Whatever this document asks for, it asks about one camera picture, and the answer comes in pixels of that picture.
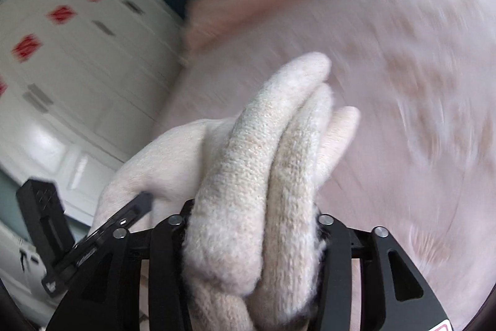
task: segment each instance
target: white sticker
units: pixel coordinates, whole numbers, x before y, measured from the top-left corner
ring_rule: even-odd
[[[453,328],[451,328],[451,323],[449,320],[444,320],[442,323],[436,325],[434,328],[431,328],[429,331],[453,331]]]

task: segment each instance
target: screw head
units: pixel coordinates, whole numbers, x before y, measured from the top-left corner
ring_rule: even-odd
[[[321,215],[318,217],[318,222],[322,225],[332,225],[334,218],[331,215]]]
[[[181,215],[172,215],[169,218],[169,224],[172,226],[178,226],[183,222],[183,217]]]
[[[112,233],[112,236],[116,239],[123,239],[124,237],[127,236],[127,230],[123,229],[122,227],[119,227],[118,229],[115,229]]]
[[[389,231],[385,227],[379,226],[374,229],[374,233],[377,234],[379,237],[388,237],[389,236]]]

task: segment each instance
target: knitted glove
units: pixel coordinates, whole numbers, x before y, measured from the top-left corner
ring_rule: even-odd
[[[308,316],[319,258],[316,190],[358,123],[353,108],[331,118],[322,84],[329,69],[313,53],[277,72],[241,113],[202,182],[184,244],[202,329],[252,330],[251,319],[275,329]]]

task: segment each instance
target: glove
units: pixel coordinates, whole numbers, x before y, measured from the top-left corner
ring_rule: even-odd
[[[237,119],[167,132],[104,191],[95,227],[142,190],[155,200],[138,229],[195,195],[184,244],[195,329],[297,328],[308,318],[320,253],[316,192],[359,119],[353,108],[331,114],[329,70],[319,53],[286,64]]]

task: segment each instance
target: bed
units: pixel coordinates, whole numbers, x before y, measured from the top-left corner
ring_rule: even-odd
[[[496,283],[495,1],[193,0],[155,135],[237,114],[283,63],[326,53],[336,103],[363,119],[319,207],[388,227],[465,329]]]

